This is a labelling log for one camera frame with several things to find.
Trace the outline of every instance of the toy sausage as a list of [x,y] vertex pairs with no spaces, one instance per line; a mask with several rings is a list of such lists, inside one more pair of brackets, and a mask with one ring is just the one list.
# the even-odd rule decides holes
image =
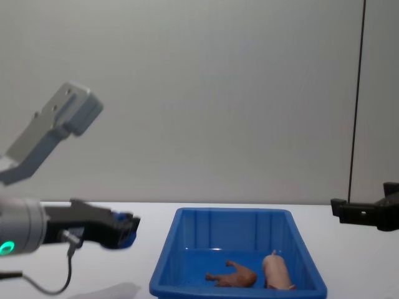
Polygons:
[[262,263],[265,274],[265,288],[274,288],[277,290],[295,290],[296,286],[292,284],[288,269],[284,259],[276,254],[274,250],[271,255],[264,258]]
[[207,273],[205,280],[217,281],[216,287],[249,288],[256,282],[256,273],[242,265],[228,260],[226,266],[233,266],[237,272],[226,275],[212,275]]

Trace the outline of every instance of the blue tray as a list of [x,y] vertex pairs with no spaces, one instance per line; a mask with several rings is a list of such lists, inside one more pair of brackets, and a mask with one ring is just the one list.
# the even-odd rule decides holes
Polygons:
[[[262,260],[281,255],[297,290],[264,288]],[[251,288],[215,287],[205,274],[234,271],[227,259],[257,273]],[[160,299],[324,299],[327,288],[289,211],[178,209],[150,282]]]

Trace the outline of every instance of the white wall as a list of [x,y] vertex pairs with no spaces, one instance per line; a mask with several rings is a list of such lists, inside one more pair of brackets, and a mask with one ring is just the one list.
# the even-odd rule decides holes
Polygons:
[[73,79],[105,104],[5,194],[328,203],[348,188],[361,0],[0,4],[0,148]]
[[399,182],[399,1],[367,0],[353,164],[353,202]]

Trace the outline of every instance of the table surface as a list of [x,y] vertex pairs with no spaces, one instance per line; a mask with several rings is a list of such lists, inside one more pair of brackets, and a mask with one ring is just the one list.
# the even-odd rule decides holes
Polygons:
[[[127,250],[109,251],[86,242],[72,260],[69,288],[57,298],[68,299],[121,283],[140,289],[136,298],[154,298],[148,292],[155,265],[175,212],[180,207],[256,207],[291,211],[299,232],[324,279],[329,299],[399,298],[399,230],[381,232],[375,227],[340,224],[329,206],[259,204],[170,204],[103,202],[95,205],[130,211],[142,218],[137,238]],[[36,252],[1,259],[0,271],[23,270],[40,284],[55,290],[67,275],[67,245],[43,245]],[[2,281],[2,298],[48,298],[27,282]],[[98,299],[131,299],[104,292]]]

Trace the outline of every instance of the black cable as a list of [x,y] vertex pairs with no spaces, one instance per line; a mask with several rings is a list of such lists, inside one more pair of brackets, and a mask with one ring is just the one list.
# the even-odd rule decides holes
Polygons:
[[63,291],[66,290],[66,288],[69,286],[70,283],[70,278],[72,276],[72,256],[68,255],[68,277],[67,281],[65,282],[65,285],[58,291],[48,291],[45,288],[41,287],[37,282],[35,282],[31,277],[22,274],[22,278],[29,282],[36,290],[42,292],[43,294],[49,295],[49,296],[56,296],[61,294]]
[[366,0],[363,0],[363,16],[362,16],[362,31],[360,33],[360,50],[359,63],[357,69],[357,87],[356,87],[356,101],[355,101],[355,117],[353,119],[353,134],[352,134],[352,152],[350,154],[350,171],[349,171],[349,188],[348,188],[348,203],[350,203],[350,193],[352,191],[352,173],[353,173],[353,156],[355,153],[355,136],[356,136],[356,122],[357,122],[357,106],[359,101],[359,86],[360,86],[360,71],[362,69],[362,54],[363,54],[363,35],[364,35],[364,20],[366,16]]

